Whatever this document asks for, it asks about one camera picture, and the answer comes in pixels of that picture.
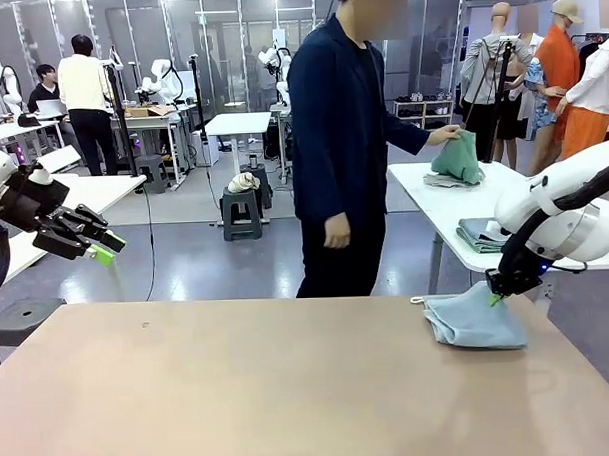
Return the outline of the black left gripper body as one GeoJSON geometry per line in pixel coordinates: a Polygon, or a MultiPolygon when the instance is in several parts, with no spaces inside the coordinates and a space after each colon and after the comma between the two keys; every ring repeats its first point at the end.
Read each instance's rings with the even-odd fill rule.
{"type": "Polygon", "coordinates": [[[18,167],[2,190],[3,220],[31,232],[35,219],[53,214],[68,193],[69,187],[54,179],[43,166],[18,167]]]}

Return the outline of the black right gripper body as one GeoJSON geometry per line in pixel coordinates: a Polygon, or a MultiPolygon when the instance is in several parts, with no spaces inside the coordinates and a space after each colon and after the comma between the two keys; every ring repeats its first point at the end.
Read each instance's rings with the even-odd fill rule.
{"type": "Polygon", "coordinates": [[[542,283],[536,274],[523,271],[502,273],[497,268],[488,269],[485,279],[491,293],[498,296],[521,295],[542,283]]]}

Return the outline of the person's left hand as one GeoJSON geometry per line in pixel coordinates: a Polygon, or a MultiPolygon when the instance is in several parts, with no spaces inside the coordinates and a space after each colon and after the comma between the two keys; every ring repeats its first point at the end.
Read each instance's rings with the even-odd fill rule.
{"type": "Polygon", "coordinates": [[[460,126],[457,125],[446,125],[437,128],[429,133],[427,139],[427,145],[440,145],[446,143],[448,140],[455,140],[459,138],[460,126]]]}

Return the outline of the person's right hand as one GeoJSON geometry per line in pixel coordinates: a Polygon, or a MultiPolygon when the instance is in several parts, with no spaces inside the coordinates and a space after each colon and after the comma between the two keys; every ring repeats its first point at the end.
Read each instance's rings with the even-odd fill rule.
{"type": "Polygon", "coordinates": [[[351,227],[345,213],[340,213],[325,220],[324,246],[330,249],[344,249],[351,241],[351,227]]]}

